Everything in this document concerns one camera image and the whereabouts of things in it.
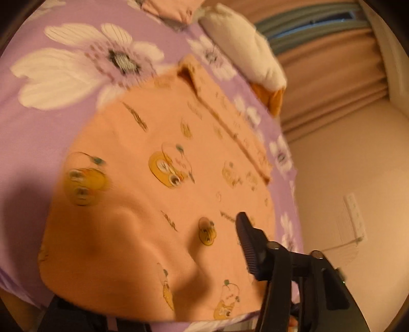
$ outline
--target pink curtain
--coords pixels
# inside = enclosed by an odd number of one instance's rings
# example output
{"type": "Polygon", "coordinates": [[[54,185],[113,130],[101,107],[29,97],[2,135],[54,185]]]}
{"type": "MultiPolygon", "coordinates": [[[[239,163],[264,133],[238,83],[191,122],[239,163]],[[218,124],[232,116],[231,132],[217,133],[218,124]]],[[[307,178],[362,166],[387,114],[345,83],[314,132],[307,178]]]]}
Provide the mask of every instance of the pink curtain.
{"type": "Polygon", "coordinates": [[[256,23],[270,16],[290,11],[298,7],[335,2],[355,2],[354,0],[206,0],[203,6],[223,3],[256,23]]]}
{"type": "Polygon", "coordinates": [[[278,59],[288,78],[280,118],[289,141],[388,95],[370,28],[316,39],[278,59]]]}

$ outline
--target beige wall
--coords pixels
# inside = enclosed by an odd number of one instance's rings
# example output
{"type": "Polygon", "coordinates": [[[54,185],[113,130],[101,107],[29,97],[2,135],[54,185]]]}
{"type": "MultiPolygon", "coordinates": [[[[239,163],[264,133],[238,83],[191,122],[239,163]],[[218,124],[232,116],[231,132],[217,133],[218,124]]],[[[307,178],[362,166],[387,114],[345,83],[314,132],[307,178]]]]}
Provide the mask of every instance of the beige wall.
{"type": "Polygon", "coordinates": [[[354,192],[368,241],[327,255],[372,332],[381,332],[409,292],[409,120],[387,100],[291,144],[305,251],[353,238],[343,196],[354,192]]]}

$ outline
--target curtain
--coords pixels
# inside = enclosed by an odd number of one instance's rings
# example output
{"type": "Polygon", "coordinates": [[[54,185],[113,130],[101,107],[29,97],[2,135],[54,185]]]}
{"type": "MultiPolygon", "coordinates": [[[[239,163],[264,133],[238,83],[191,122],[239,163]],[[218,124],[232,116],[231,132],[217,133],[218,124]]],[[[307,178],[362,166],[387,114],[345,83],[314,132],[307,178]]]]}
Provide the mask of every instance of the curtain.
{"type": "Polygon", "coordinates": [[[223,3],[247,19],[256,23],[285,11],[315,4],[337,2],[355,2],[354,0],[206,0],[203,6],[213,6],[223,3]]]}
{"type": "Polygon", "coordinates": [[[370,28],[316,39],[278,56],[288,78],[281,109],[289,141],[388,95],[370,28]]]}

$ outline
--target orange cloth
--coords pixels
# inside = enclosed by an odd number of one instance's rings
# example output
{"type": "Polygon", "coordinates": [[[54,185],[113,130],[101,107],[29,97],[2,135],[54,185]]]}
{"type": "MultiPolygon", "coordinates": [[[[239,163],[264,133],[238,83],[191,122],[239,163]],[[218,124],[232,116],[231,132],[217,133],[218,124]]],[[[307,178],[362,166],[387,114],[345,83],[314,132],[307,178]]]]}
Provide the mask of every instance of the orange cloth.
{"type": "Polygon", "coordinates": [[[280,115],[281,106],[283,104],[283,95],[285,88],[270,92],[265,87],[257,83],[250,83],[253,92],[258,99],[267,107],[273,117],[280,115]]]}
{"type": "Polygon", "coordinates": [[[231,319],[261,307],[235,230],[274,236],[271,165],[192,56],[100,110],[71,146],[38,256],[85,309],[140,321],[231,319]]]}

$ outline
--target bed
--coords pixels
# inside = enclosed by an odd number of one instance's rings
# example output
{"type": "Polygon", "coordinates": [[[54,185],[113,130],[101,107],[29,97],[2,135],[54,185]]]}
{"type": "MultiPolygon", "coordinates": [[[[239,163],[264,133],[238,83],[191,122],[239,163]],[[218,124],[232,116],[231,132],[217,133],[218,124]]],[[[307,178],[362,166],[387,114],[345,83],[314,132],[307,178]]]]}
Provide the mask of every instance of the bed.
{"type": "MultiPolygon", "coordinates": [[[[275,240],[303,251],[294,200],[296,169],[280,123],[198,24],[175,32],[141,11],[134,0],[47,0],[22,25],[0,60],[0,287],[37,307],[53,294],[37,267],[52,191],[63,158],[95,110],[127,87],[176,64],[188,54],[239,109],[255,108],[255,128],[274,166],[268,186],[274,203],[275,240]],[[125,75],[105,54],[143,58],[125,75]]],[[[151,323],[156,331],[212,331],[249,316],[219,322],[151,323]]]]}

